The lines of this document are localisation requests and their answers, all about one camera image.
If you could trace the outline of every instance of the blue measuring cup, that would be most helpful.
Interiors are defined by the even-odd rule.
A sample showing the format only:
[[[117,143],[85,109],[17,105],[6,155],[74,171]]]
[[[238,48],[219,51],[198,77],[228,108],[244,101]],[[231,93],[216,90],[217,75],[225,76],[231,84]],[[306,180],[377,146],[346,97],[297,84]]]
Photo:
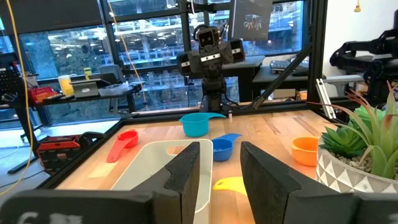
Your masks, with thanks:
[[[218,162],[228,160],[232,156],[234,142],[240,136],[242,135],[231,133],[213,139],[213,160]]]
[[[180,119],[185,135],[188,137],[201,137],[209,132],[210,118],[225,118],[218,113],[192,113]]]

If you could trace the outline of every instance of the red measuring scoop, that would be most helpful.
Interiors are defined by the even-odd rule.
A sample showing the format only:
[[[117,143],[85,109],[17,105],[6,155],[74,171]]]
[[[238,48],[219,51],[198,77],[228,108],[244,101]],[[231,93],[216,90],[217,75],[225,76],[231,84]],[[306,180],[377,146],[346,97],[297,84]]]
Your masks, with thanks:
[[[106,158],[106,162],[116,162],[124,156],[130,148],[138,143],[138,133],[136,130],[128,130],[118,135],[111,151]]]

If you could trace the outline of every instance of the wooden table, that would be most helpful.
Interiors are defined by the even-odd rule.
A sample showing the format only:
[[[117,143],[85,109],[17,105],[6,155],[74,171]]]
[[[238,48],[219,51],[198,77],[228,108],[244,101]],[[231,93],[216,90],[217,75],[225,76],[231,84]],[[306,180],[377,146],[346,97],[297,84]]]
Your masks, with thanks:
[[[226,133],[239,133],[231,159],[213,163],[213,180],[225,177],[242,176],[240,166],[240,145],[249,141],[257,147],[278,158],[301,173],[315,178],[315,168],[296,163],[291,156],[291,142],[299,136],[320,136],[325,131],[326,120],[312,111],[292,111],[284,113],[255,114],[234,116],[230,119],[212,119],[210,132],[203,138],[213,139]],[[105,162],[113,142],[114,135],[74,173],[69,175],[57,189],[101,189],[108,190],[121,176],[134,159],[140,148],[152,141],[189,139],[183,133],[178,121],[137,124],[124,126],[119,132],[128,129],[139,132],[140,141],[134,150],[114,164]],[[254,223],[249,200],[246,196],[229,190],[211,192],[211,222],[222,224]]]

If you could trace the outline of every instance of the yellow measuring scoop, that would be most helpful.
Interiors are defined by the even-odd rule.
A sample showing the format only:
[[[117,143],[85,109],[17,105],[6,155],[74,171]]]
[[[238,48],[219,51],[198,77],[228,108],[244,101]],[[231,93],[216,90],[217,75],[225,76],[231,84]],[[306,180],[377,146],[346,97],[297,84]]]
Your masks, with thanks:
[[[243,177],[228,177],[220,179],[213,186],[213,190],[233,190],[248,196],[244,188]]]

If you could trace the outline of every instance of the red tool case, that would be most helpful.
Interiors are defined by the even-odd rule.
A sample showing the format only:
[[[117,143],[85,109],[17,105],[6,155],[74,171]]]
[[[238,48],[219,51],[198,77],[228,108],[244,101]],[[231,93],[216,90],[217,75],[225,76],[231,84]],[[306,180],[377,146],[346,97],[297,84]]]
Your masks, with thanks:
[[[37,153],[45,171],[53,174],[81,151],[80,135],[50,137],[39,141]]]

